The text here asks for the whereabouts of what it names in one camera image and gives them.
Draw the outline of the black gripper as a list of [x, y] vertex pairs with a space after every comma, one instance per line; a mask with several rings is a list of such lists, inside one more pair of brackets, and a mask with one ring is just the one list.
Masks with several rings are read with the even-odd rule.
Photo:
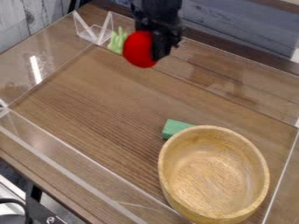
[[143, 10], [133, 8], [135, 29], [148, 31], [152, 35], [152, 60], [159, 61], [169, 55], [183, 39], [183, 27], [177, 13], [153, 17]]

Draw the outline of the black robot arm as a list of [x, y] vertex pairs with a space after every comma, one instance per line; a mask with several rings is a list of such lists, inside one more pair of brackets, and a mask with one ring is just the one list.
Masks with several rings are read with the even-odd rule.
[[151, 57], [153, 61], [169, 55], [183, 40], [179, 11], [183, 0], [129, 0], [135, 29], [152, 36]]

